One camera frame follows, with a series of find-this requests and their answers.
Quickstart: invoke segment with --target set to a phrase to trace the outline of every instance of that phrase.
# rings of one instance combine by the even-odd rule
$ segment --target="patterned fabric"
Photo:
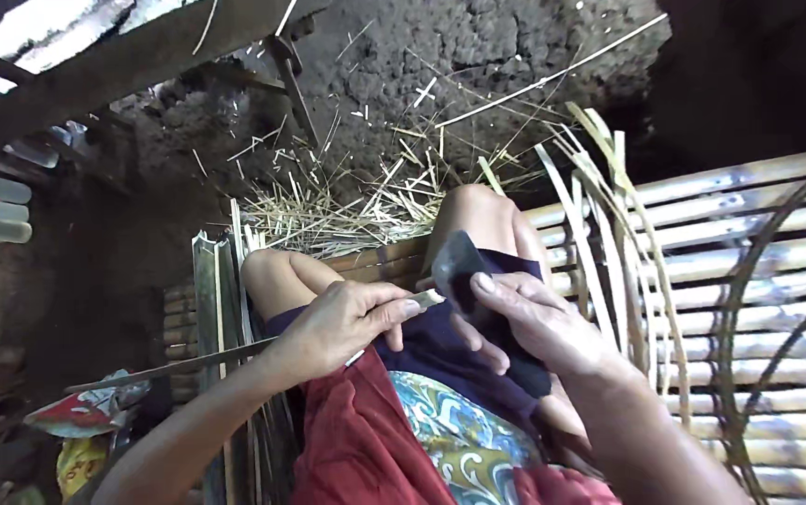
[[[542,464],[531,437],[433,379],[388,374],[416,439],[460,505],[519,503],[512,469]]]

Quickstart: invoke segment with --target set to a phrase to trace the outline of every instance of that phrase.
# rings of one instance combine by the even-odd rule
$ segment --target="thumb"
[[[371,336],[399,325],[412,316],[420,314],[424,309],[408,298],[400,298],[386,304],[376,306],[362,319],[362,323]]]
[[[471,276],[471,290],[478,302],[503,316],[524,323],[535,318],[531,300],[515,289],[494,281],[486,273],[478,272]]]

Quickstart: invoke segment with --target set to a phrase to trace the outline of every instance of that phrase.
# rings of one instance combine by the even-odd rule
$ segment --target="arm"
[[[643,375],[565,299],[527,274],[476,274],[471,286],[481,304],[509,319],[521,347],[559,376],[600,469],[624,503],[748,503],[723,466],[671,419]],[[456,317],[453,326],[495,368],[508,367],[502,351],[474,327]]]
[[[223,442],[271,396],[327,375],[381,332],[420,312],[392,284],[336,282],[259,356],[164,420],[114,465],[93,498],[177,503]]]

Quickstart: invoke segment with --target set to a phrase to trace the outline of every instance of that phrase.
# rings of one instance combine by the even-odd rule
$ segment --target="fingernail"
[[[416,300],[406,300],[403,302],[403,314],[407,317],[418,316],[422,312],[422,306]]]
[[[497,283],[495,283],[493,279],[490,279],[490,276],[484,272],[478,272],[476,274],[476,282],[477,286],[487,293],[493,293],[494,290],[497,289]]]

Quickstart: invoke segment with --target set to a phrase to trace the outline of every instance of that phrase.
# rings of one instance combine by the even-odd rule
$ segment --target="bare leg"
[[[456,230],[465,230],[478,248],[538,261],[543,281],[549,286],[546,248],[511,200],[481,184],[466,184],[448,192],[428,242],[423,272],[431,269],[431,261],[447,235]]]
[[[241,281],[264,320],[309,304],[334,281],[344,279],[306,254],[260,249],[247,255]]]

